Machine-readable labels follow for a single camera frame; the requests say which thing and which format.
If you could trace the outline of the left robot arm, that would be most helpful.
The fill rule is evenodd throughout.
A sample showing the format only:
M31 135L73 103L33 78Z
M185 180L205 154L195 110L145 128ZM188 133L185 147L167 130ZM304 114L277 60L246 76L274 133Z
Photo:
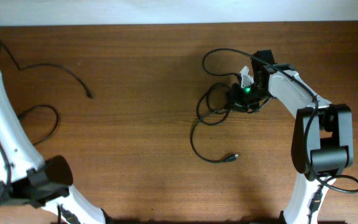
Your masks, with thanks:
M76 189L63 156L45 160L36 150L10 104L0 70L0 207L6 205L42 208L58 222L113 222Z

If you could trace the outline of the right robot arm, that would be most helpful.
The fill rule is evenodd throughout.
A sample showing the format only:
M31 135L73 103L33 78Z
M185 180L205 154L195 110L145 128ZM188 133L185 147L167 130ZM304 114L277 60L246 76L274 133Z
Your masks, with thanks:
M227 93L225 108L255 113L275 98L293 115L291 159L297 175L278 222L316 223L329 190L352 193L333 185L338 179L355 179L343 174L354 160L351 109L318 95L294 67L277 64L271 50L259 50L249 58L251 66L237 74L239 83Z

